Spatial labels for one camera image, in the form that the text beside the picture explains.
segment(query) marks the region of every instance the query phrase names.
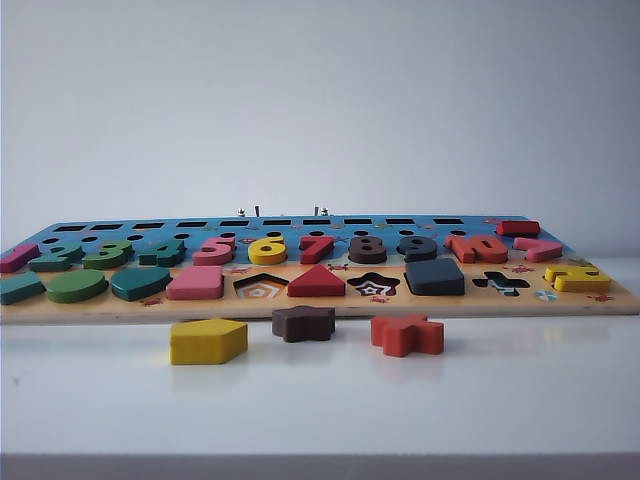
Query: rectangular slot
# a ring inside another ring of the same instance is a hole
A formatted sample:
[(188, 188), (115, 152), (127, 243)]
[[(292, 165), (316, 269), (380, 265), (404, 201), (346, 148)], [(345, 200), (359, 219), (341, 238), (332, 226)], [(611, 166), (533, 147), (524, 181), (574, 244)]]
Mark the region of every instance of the rectangular slot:
[(84, 229), (86, 225), (63, 225), (54, 230), (54, 232), (79, 232)]
[(303, 225), (330, 225), (331, 224), (331, 220), (329, 220), (328, 218), (314, 218), (313, 220), (303, 220), (302, 221)]
[(204, 227), (207, 222), (180, 222), (176, 227), (196, 228)]
[(387, 223), (389, 225), (411, 225), (416, 222), (410, 218), (387, 218)]
[(265, 220), (263, 225), (291, 225), (291, 220)]
[(220, 222), (221, 227), (246, 227), (249, 225), (249, 220), (225, 220)]
[(457, 225), (464, 222), (459, 218), (434, 218), (433, 223), (438, 225)]
[(105, 223), (104, 225), (94, 225), (91, 230), (117, 230), (121, 226), (121, 223)]
[(373, 222), (370, 218), (345, 218), (345, 225), (371, 225)]
[(160, 228), (164, 223), (136, 223), (133, 228)]

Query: teal shape block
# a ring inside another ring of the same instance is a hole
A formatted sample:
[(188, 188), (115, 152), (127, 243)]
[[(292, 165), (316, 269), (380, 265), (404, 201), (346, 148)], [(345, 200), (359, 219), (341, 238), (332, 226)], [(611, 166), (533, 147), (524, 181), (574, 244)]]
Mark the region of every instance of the teal shape block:
[(33, 272), (25, 272), (0, 280), (0, 303), (11, 305), (44, 292), (44, 285)]
[(111, 291), (128, 302), (162, 292), (171, 281), (165, 267), (126, 268), (111, 277)]

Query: wooden shape sorter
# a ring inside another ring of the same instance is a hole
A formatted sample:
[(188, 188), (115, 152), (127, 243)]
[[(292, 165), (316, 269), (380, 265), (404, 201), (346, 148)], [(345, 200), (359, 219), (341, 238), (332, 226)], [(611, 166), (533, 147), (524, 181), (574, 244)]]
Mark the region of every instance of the wooden shape sorter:
[[(270, 318), (297, 305), (335, 308), (337, 317), (640, 312), (615, 279), (524, 217), (64, 223), (8, 250), (1, 264), (4, 324)], [(327, 293), (327, 278), (339, 291)], [(302, 296), (291, 296), (301, 282)]]

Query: yellow pentagon block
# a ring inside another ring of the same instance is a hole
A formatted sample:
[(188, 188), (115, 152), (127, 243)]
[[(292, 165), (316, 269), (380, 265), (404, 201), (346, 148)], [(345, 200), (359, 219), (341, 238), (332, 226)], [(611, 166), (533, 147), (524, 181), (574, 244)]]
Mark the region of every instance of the yellow pentagon block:
[(247, 351), (247, 324), (223, 318), (171, 325), (171, 363), (225, 363)]

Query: red triangle block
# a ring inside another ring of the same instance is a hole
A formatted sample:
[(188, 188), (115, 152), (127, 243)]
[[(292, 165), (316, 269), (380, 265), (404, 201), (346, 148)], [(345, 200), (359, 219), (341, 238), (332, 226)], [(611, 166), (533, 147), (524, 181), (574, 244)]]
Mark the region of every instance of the red triangle block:
[(322, 265), (316, 265), (289, 283), (290, 297), (342, 297), (345, 283)]

